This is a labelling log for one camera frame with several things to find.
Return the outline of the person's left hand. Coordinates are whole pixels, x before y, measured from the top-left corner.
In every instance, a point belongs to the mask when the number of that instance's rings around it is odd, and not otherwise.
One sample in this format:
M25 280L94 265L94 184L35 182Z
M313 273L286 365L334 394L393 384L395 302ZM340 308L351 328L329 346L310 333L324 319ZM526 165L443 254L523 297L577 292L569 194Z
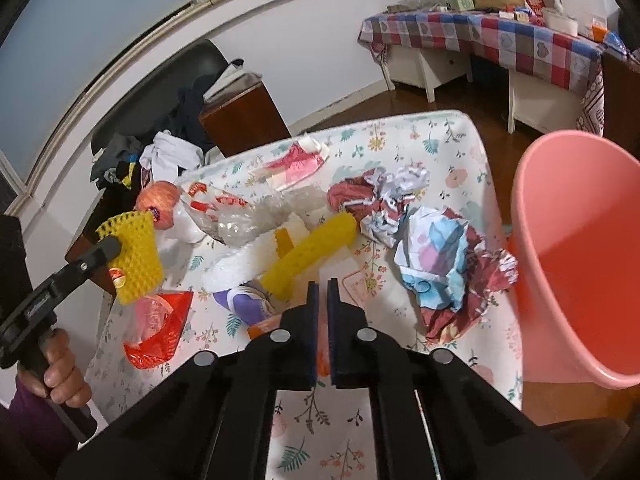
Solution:
M56 328L41 341L40 346L49 366L38 379L24 366L18 366L17 377L27 391L41 399L50 399L58 405L83 408L91 400L92 392L84 375L76 365L76 356L70 350L70 336Z

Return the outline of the purple left sleeve forearm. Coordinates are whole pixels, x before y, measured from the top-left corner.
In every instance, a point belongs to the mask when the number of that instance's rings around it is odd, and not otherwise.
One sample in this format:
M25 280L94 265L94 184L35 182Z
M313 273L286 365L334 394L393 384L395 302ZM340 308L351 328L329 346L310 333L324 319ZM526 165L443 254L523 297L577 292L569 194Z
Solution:
M16 393L1 407L1 478L54 479L78 441L47 401L15 379Z

